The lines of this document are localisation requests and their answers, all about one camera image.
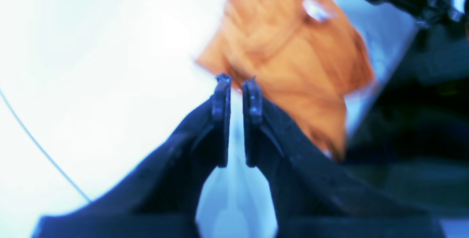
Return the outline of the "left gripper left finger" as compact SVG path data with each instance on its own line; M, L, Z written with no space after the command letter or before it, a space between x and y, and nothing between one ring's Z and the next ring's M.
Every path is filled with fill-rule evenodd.
M75 212L41 218L33 237L199 238L202 188L228 164L232 79L216 79L213 95L114 188Z

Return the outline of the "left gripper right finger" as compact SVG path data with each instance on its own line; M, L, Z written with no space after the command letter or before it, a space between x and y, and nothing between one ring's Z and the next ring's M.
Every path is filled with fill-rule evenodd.
M429 212L382 193L328 159L297 124L243 84L245 156L269 183L278 238L443 238Z

